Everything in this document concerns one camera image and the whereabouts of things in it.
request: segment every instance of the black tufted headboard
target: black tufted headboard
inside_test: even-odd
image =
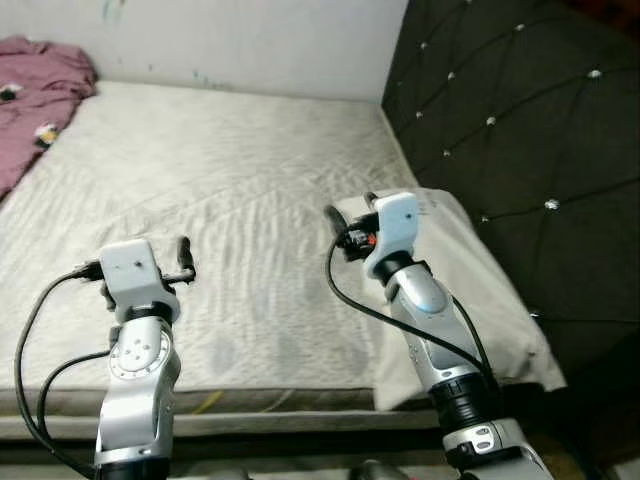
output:
[[[552,1],[409,2],[383,100],[567,374],[637,334],[638,50]]]

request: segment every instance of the pink blanket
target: pink blanket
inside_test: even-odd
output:
[[[0,40],[0,199],[95,93],[95,80],[77,47]]]

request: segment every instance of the gray mattress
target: gray mattress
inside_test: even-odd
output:
[[[133,237],[148,238],[170,270],[186,234],[199,278],[178,287],[176,390],[179,413],[202,415],[178,420],[178,432],[219,432],[207,415],[231,415],[227,431],[243,418],[241,430],[300,430],[310,424],[295,415],[314,412],[314,429],[333,425],[326,415],[378,416],[386,428],[395,414],[371,402],[379,332],[324,284],[321,211],[366,190],[414,186],[374,105],[100,82],[0,207],[0,271],[19,272],[0,286],[11,319],[0,323],[0,362],[12,364],[29,309],[54,277]],[[336,274],[359,294],[357,269]],[[64,285],[45,305],[26,349],[30,392],[63,361],[104,349],[115,320],[98,288]],[[82,436],[106,383],[101,360],[62,376],[51,394],[54,432]],[[0,413],[3,437],[25,434],[10,369],[0,370]],[[391,423],[407,423],[398,415]]]

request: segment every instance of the pillow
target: pillow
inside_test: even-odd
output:
[[[401,190],[376,192],[379,196]],[[413,257],[426,260],[433,275],[462,303],[501,383],[540,383],[545,390],[566,385],[549,344],[530,318],[511,282],[473,230],[466,212],[448,192],[406,189],[416,195],[420,220]],[[339,201],[335,207],[352,220],[369,212],[364,198]],[[363,301],[386,313],[384,288],[362,273]],[[380,322],[375,366],[376,409],[389,410],[424,392],[409,358],[403,333]]]

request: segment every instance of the white wall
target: white wall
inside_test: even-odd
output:
[[[106,79],[379,102],[407,0],[0,0]]]

